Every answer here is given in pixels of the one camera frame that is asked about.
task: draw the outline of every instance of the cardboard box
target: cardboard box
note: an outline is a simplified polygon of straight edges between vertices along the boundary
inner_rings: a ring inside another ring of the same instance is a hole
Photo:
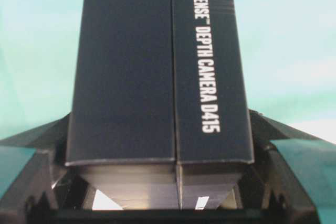
[[[67,165],[124,209],[177,208],[171,0],[85,0]]]
[[[181,209],[215,209],[254,161],[233,0],[172,0]]]

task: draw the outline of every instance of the green plastic piece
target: green plastic piece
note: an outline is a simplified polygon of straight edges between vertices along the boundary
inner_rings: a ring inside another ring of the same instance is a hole
[[[35,151],[33,148],[0,146],[0,201]]]
[[[336,145],[323,140],[271,142],[315,204],[320,222],[336,223]]]

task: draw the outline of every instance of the light blue background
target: light blue background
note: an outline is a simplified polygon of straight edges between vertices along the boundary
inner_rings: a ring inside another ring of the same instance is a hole
[[[0,0],[0,139],[69,113],[82,2]],[[336,140],[336,1],[235,4],[249,107]]]

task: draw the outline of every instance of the teal plastic part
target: teal plastic part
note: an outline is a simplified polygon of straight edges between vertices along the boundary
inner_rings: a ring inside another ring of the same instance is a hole
[[[271,142],[315,204],[320,222],[336,223],[336,145],[323,140]]]
[[[33,148],[0,146],[0,201],[35,151]]]

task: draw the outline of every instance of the white label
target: white label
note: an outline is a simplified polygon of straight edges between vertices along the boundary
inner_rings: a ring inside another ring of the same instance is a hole
[[[199,197],[197,199],[195,210],[203,210],[208,203],[209,196]]]

